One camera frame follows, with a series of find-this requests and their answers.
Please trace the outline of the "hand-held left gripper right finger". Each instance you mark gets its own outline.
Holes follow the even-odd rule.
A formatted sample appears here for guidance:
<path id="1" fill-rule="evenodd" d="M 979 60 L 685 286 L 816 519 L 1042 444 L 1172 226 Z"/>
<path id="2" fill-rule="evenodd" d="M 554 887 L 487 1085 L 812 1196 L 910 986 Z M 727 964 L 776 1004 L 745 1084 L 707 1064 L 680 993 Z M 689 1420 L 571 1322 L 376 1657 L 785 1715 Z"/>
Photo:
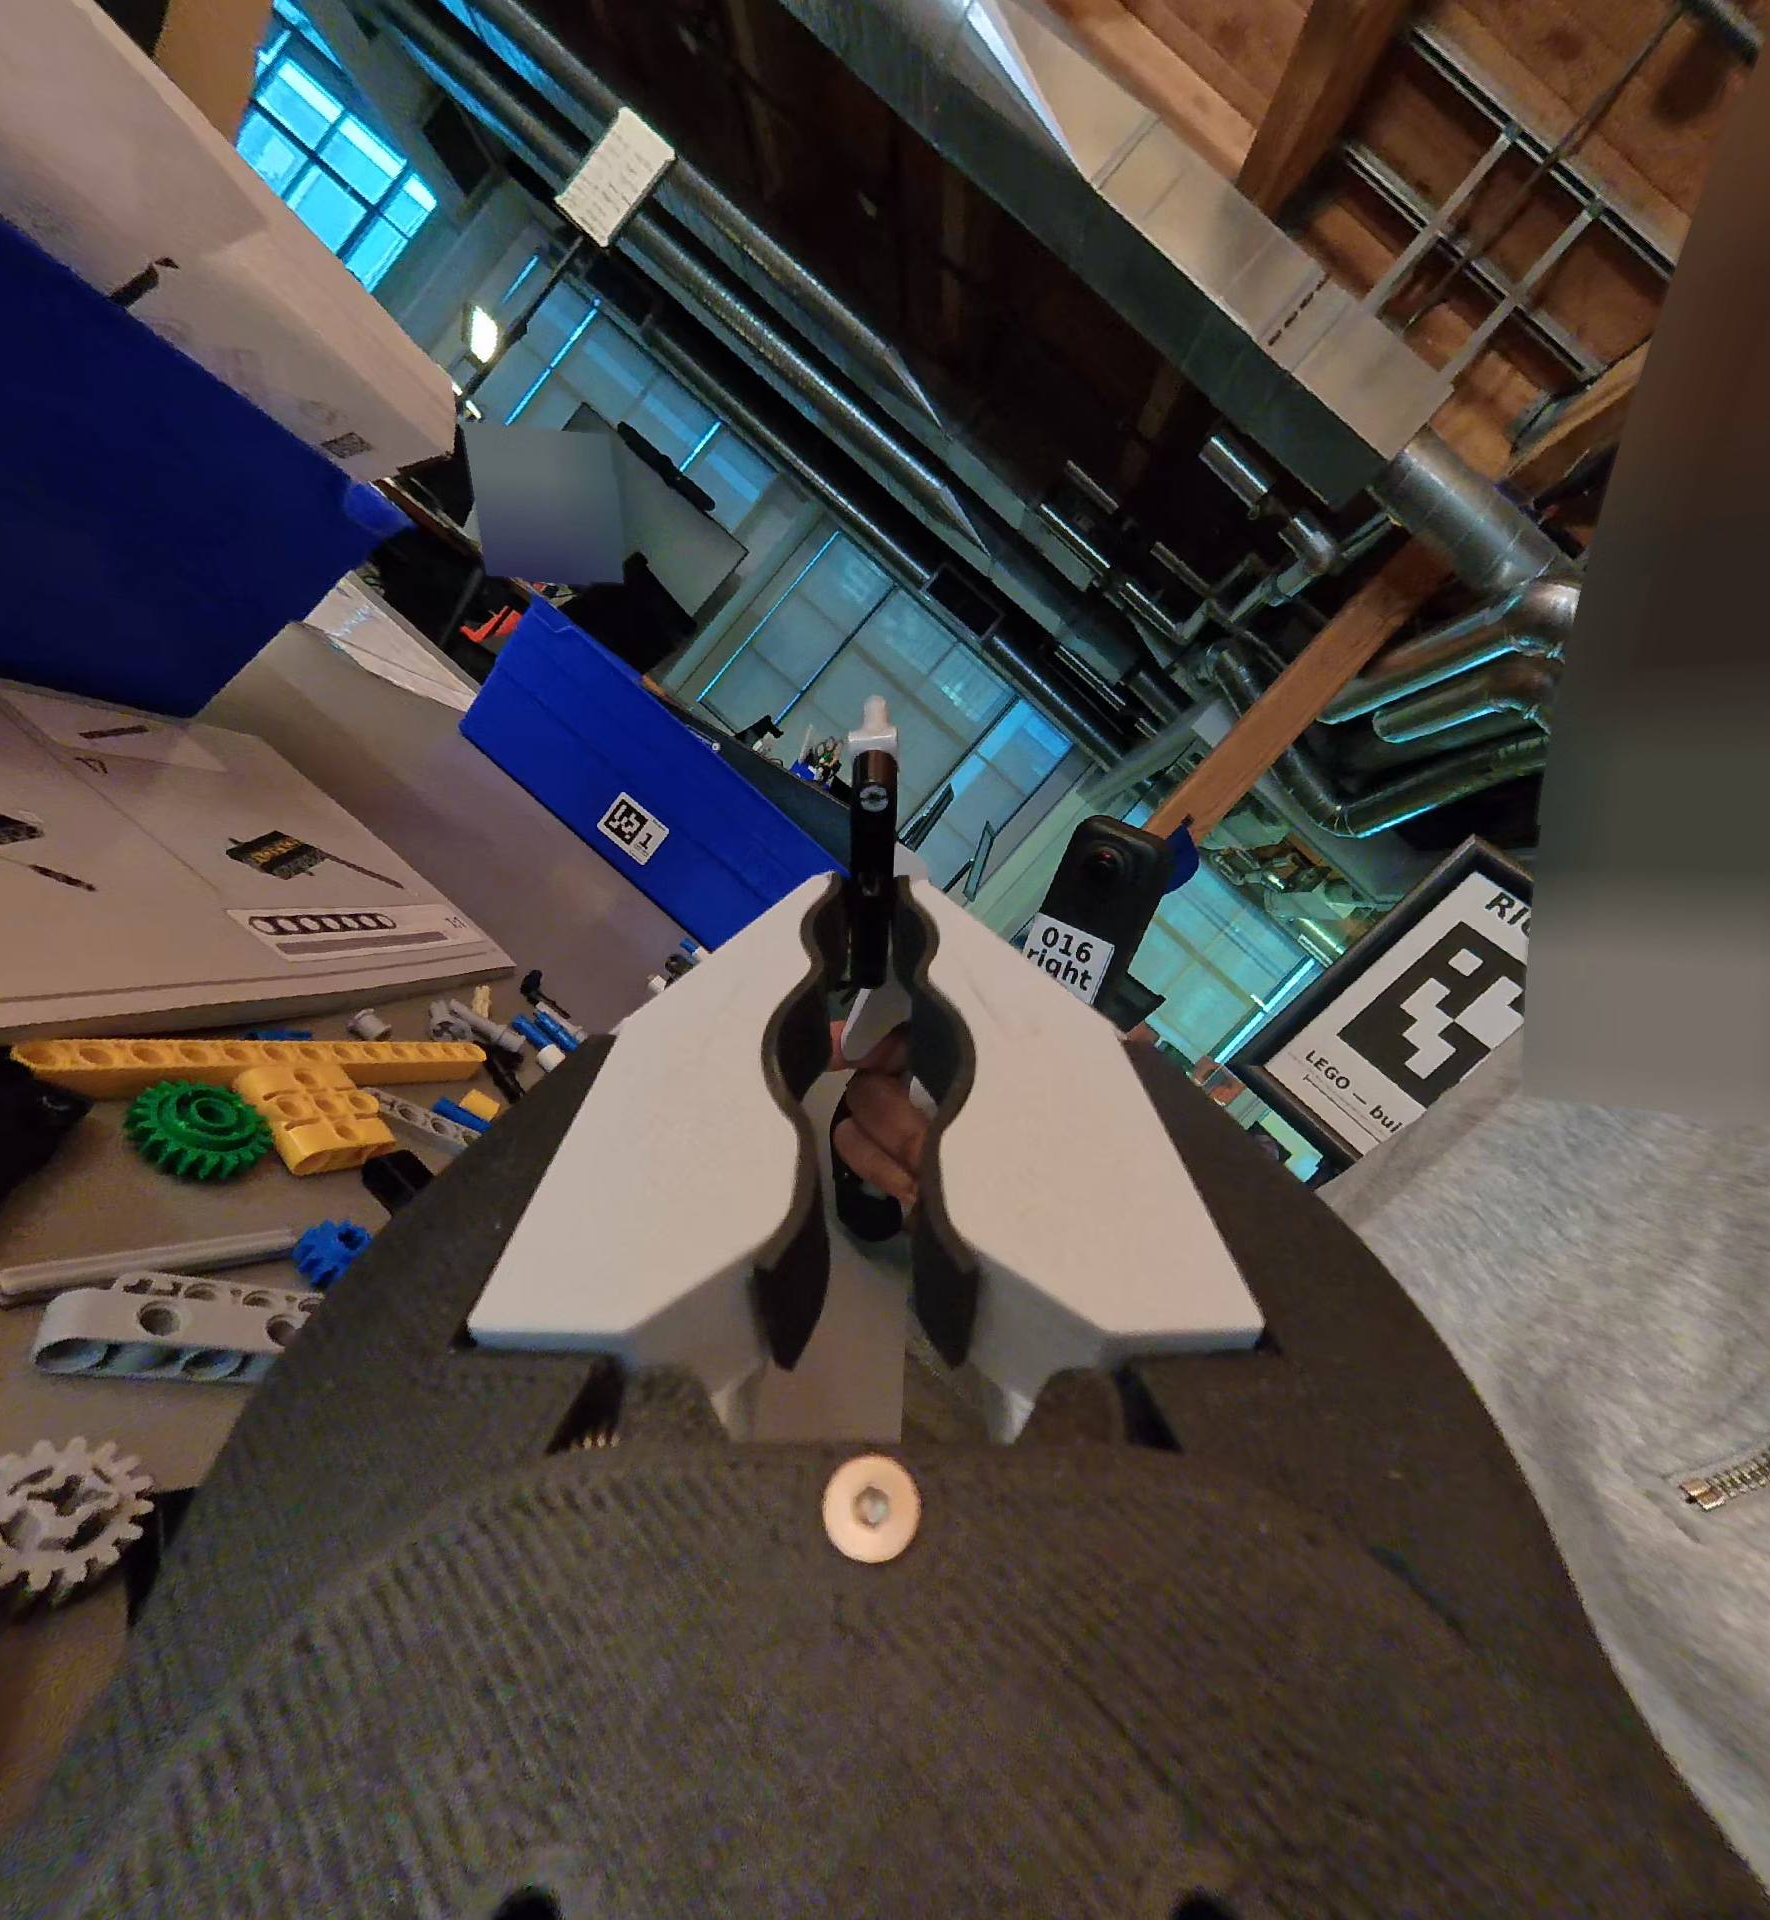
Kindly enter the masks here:
<path id="1" fill-rule="evenodd" d="M 1062 1373 L 1250 1350 L 1260 1305 L 1102 1013 L 922 877 L 897 892 L 907 1068 L 937 1100 L 913 1309 L 1013 1441 Z"/>

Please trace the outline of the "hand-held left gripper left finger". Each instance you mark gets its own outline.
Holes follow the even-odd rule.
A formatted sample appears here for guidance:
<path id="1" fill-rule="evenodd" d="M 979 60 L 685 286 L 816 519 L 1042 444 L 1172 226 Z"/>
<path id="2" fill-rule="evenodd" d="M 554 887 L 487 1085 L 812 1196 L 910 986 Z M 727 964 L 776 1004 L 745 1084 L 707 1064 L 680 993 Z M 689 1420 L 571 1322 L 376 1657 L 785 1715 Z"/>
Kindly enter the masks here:
<path id="1" fill-rule="evenodd" d="M 904 1278 L 832 1215 L 843 883 L 620 1022 L 470 1311 L 487 1350 L 700 1380 L 736 1438 L 896 1443 Z"/>

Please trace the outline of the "black lego axle white tip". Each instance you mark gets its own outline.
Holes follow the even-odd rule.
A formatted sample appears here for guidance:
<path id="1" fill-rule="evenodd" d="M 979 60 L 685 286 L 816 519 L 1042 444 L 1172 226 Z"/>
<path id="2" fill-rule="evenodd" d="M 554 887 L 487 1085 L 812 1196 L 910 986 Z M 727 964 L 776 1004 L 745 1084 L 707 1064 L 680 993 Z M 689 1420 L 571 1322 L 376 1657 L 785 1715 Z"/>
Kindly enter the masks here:
<path id="1" fill-rule="evenodd" d="M 841 1052 L 856 1068 L 892 1027 L 889 961 L 897 907 L 897 726 L 874 693 L 849 734 L 849 978 L 856 989 Z"/>

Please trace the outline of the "pile of small lego pins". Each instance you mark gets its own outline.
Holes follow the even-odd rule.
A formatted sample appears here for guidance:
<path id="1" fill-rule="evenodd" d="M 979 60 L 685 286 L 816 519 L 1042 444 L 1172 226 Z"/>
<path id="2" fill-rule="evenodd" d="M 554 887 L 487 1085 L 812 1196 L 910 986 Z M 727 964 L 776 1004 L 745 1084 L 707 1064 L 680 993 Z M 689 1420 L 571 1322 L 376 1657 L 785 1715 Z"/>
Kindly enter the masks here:
<path id="1" fill-rule="evenodd" d="M 404 1138 L 458 1154 L 484 1137 L 504 1113 L 570 1058 L 584 1050 L 594 1028 L 557 1000 L 536 970 L 513 986 L 481 982 L 426 1000 L 404 1028 L 391 1013 L 366 1011 L 347 1020 L 347 1039 L 401 1050 L 423 1045 L 473 1045 L 481 1064 L 470 1077 L 455 1065 L 432 1082 L 383 1084 L 369 1091 L 387 1125 Z"/>

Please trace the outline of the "yellow lego angle beam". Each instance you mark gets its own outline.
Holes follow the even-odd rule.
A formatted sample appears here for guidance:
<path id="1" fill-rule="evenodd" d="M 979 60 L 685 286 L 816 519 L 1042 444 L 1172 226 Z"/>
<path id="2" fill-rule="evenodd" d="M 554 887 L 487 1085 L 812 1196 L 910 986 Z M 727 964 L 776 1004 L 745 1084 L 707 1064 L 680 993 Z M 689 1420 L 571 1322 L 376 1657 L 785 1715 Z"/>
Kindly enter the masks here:
<path id="1" fill-rule="evenodd" d="M 357 1170 L 398 1149 L 376 1096 L 339 1068 L 259 1064 L 239 1072 L 233 1090 L 266 1119 L 293 1175 Z"/>

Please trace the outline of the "green lego gear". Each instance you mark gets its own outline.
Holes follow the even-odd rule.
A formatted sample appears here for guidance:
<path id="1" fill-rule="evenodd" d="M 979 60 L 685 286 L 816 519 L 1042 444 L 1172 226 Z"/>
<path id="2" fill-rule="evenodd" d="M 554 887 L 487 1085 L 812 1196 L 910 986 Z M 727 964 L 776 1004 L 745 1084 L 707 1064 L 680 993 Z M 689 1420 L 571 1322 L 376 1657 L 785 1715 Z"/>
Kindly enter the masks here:
<path id="1" fill-rule="evenodd" d="M 272 1127 L 248 1098 L 179 1077 L 136 1091 L 122 1134 L 158 1172 L 191 1181 L 229 1181 L 273 1151 Z"/>

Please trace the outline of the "light grey lego beam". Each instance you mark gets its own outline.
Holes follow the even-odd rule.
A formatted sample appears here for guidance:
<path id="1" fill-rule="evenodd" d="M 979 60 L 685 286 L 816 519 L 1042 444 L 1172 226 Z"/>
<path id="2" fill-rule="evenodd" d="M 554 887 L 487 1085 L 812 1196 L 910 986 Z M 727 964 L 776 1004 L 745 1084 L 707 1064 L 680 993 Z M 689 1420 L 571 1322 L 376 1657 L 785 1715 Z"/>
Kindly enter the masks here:
<path id="1" fill-rule="evenodd" d="M 54 1298 L 31 1364 L 48 1376 L 256 1383 L 325 1300 L 317 1287 L 136 1272 Z"/>

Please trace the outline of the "long yellow lego beam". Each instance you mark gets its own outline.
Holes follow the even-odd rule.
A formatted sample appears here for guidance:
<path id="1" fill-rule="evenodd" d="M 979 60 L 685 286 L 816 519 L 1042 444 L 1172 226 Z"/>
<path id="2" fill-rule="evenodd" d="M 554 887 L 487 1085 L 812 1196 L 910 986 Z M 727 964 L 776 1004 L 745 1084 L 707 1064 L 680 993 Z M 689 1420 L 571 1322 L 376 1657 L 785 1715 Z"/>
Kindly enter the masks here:
<path id="1" fill-rule="evenodd" d="M 132 1098 L 165 1082 L 206 1082 L 250 1090 L 276 1074 L 306 1087 L 468 1082 L 484 1072 L 475 1043 L 451 1041 L 250 1041 L 250 1039 L 43 1039 L 8 1056 L 41 1080 L 87 1098 Z"/>

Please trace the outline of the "open lego instruction booklet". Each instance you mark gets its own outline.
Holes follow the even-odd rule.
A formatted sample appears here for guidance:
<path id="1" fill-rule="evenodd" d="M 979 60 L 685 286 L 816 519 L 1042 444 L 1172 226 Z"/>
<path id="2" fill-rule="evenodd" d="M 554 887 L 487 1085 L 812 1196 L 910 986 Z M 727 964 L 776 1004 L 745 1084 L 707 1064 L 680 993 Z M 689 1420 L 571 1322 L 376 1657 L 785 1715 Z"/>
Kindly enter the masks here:
<path id="1" fill-rule="evenodd" d="M 268 744 L 0 683 L 0 1043 L 349 1013 L 513 972 Z"/>

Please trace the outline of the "light grey lego gear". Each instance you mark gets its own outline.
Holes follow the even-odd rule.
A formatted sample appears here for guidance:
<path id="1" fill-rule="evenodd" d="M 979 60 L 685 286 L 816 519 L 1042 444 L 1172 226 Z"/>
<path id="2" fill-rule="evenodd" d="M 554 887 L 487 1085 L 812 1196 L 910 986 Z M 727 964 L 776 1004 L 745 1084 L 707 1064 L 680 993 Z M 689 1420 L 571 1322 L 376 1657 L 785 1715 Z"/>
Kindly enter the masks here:
<path id="1" fill-rule="evenodd" d="M 153 1511 L 153 1478 L 115 1441 L 0 1457 L 0 1605 L 58 1605 L 108 1575 Z"/>

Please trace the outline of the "person's right hand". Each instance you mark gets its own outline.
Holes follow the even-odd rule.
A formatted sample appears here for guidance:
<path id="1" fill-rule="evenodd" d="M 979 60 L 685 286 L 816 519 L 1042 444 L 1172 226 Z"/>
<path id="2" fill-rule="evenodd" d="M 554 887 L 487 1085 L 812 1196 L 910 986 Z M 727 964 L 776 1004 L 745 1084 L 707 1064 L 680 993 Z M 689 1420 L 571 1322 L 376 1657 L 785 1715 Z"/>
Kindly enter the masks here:
<path id="1" fill-rule="evenodd" d="M 874 1196 L 913 1211 L 930 1113 L 913 1094 L 910 1072 L 886 1064 L 853 1068 L 838 1111 L 834 1164 Z"/>

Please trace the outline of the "grey zip hoodie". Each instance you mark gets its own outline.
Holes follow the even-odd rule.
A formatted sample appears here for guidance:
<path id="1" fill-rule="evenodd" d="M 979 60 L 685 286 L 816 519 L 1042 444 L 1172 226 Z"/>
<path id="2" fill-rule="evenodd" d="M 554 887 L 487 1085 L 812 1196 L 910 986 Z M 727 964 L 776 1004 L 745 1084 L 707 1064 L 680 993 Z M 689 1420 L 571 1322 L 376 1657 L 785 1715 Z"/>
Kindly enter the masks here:
<path id="1" fill-rule="evenodd" d="M 1641 1715 L 1770 1892 L 1770 1127 L 1521 1090 L 1324 1188 L 1444 1334 Z"/>

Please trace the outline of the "white instruction sheet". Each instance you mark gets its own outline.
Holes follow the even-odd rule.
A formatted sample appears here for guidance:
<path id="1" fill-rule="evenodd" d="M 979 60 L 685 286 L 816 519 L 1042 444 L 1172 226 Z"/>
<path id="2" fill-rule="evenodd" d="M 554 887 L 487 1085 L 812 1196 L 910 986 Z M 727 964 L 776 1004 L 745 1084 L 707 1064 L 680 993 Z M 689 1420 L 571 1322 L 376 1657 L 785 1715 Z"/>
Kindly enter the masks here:
<path id="1" fill-rule="evenodd" d="M 0 216 L 356 478 L 451 451 L 446 373 L 96 4 L 0 1 Z"/>

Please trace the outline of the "slanted wooden post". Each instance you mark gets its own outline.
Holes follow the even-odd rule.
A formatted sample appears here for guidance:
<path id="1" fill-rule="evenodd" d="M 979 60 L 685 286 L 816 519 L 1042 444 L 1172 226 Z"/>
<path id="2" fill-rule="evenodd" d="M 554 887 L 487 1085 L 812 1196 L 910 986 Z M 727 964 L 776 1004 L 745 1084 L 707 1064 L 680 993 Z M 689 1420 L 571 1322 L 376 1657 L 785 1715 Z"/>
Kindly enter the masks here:
<path id="1" fill-rule="evenodd" d="M 1447 558 L 1406 540 L 1163 798 L 1146 830 L 1163 837 L 1187 830 L 1193 840 L 1209 833 L 1452 574 Z"/>

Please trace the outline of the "metal ventilation duct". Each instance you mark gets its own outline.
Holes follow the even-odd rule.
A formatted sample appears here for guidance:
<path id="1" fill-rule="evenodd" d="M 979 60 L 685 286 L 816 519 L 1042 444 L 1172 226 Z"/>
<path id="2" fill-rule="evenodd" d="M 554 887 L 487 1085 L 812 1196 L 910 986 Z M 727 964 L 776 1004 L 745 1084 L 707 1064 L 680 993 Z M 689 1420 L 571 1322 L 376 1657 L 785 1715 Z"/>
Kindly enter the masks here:
<path id="1" fill-rule="evenodd" d="M 1432 421 L 1456 381 L 1259 210 L 1051 4 L 789 4 L 1324 502 L 1368 495 L 1477 593 L 1571 561 Z"/>

